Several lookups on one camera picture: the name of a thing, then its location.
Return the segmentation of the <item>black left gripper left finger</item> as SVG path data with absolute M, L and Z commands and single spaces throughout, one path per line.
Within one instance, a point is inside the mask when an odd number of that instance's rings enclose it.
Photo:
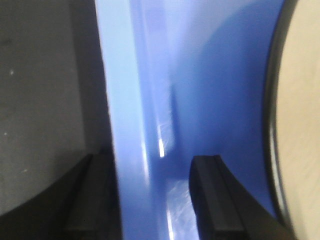
M 0 216 L 2 240 L 121 240 L 115 160 L 89 154 L 47 189 Z

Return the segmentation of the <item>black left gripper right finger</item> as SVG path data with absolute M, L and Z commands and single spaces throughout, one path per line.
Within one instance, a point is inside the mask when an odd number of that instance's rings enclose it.
M 201 240 L 293 240 L 246 190 L 219 155 L 194 156 L 189 192 Z

